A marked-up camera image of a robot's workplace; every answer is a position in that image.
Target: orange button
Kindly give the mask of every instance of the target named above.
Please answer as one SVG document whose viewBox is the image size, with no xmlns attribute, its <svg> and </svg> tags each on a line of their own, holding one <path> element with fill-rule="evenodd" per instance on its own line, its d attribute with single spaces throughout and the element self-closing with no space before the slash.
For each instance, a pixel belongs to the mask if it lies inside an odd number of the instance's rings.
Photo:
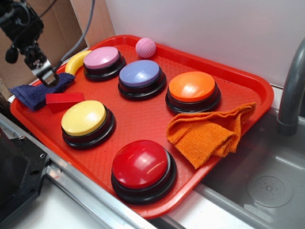
<svg viewBox="0 0 305 229">
<path fill-rule="evenodd" d="M 187 72 L 174 77 L 169 84 L 171 96 L 186 103 L 204 100 L 215 90 L 214 78 L 203 72 Z"/>
</svg>

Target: gray cable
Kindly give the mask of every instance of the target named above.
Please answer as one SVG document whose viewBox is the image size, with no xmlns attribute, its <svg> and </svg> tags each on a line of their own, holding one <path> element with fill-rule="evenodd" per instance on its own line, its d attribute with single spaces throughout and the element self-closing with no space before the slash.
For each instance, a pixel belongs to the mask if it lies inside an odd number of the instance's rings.
<svg viewBox="0 0 305 229">
<path fill-rule="evenodd" d="M 61 58 L 61 60 L 58 62 L 57 66 L 55 68 L 53 68 L 53 72 L 55 73 L 57 71 L 57 69 L 59 69 L 59 67 L 61 66 L 61 64 L 71 55 L 72 52 L 74 52 L 77 47 L 81 44 L 82 40 L 85 38 L 88 29 L 90 27 L 90 23 L 91 23 L 91 19 L 93 16 L 93 9 L 94 9 L 94 4 L 95 4 L 95 0 L 92 0 L 92 5 L 91 5 L 91 11 L 90 11 L 90 16 L 88 19 L 88 23 L 86 26 L 85 31 L 83 32 L 82 36 L 80 37 L 80 39 L 77 41 L 77 43 L 73 46 L 73 48 L 71 48 L 66 54 L 64 54 L 64 56 Z"/>
</svg>

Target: toy banana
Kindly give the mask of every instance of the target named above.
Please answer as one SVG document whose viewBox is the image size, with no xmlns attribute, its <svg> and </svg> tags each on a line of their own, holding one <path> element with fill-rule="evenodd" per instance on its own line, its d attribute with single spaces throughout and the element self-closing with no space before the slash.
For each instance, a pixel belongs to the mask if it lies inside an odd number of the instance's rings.
<svg viewBox="0 0 305 229">
<path fill-rule="evenodd" d="M 85 56 L 90 52 L 91 50 L 86 50 L 72 56 L 66 65 L 65 72 L 75 75 L 76 71 L 83 65 Z"/>
</svg>

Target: navy towel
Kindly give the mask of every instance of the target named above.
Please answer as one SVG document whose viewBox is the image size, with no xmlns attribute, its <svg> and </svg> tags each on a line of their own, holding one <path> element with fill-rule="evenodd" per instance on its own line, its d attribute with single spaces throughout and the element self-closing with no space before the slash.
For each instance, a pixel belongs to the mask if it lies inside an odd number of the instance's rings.
<svg viewBox="0 0 305 229">
<path fill-rule="evenodd" d="M 63 92 L 69 83 L 73 82 L 75 76 L 69 73 L 58 74 L 60 81 L 55 87 L 21 85 L 10 90 L 16 98 L 33 111 L 42 108 L 46 104 L 46 94 Z"/>
</svg>

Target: sink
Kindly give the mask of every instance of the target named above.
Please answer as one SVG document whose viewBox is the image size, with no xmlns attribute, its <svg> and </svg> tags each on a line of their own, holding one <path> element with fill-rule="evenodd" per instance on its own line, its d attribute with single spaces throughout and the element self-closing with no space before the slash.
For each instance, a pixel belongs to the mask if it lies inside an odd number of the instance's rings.
<svg viewBox="0 0 305 229">
<path fill-rule="evenodd" d="M 201 181 L 264 228 L 304 228 L 305 119 L 295 136 L 276 132 L 271 108 Z"/>
</svg>

